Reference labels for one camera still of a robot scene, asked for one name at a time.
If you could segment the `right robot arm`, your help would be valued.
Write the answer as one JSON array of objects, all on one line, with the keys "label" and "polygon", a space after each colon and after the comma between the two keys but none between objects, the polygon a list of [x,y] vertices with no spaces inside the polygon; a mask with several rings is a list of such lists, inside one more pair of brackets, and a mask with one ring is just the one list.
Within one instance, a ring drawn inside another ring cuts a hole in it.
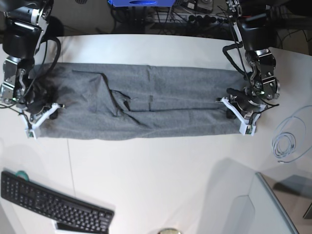
[{"label": "right robot arm", "polygon": [[[0,107],[17,107],[23,116],[29,138],[38,138],[40,126],[64,105],[52,101],[50,93],[38,84],[56,66],[61,53],[60,40],[47,34],[52,0],[2,0],[0,11],[5,16],[2,48],[8,55],[3,63],[4,78],[0,86]],[[51,66],[34,71],[35,55],[43,43],[56,43],[57,51]]]}]

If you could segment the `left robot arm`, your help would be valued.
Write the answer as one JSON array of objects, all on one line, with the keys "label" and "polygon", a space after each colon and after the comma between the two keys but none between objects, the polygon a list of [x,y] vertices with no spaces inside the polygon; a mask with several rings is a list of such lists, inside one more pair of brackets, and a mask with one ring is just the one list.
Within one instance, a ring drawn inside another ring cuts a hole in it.
[{"label": "left robot arm", "polygon": [[276,37],[268,0],[228,0],[224,13],[234,43],[222,49],[231,65],[243,75],[246,86],[228,88],[228,97],[219,98],[227,107],[227,118],[240,121],[242,135],[254,135],[261,114],[274,107],[270,101],[280,96],[274,75],[276,60],[270,51]]}]

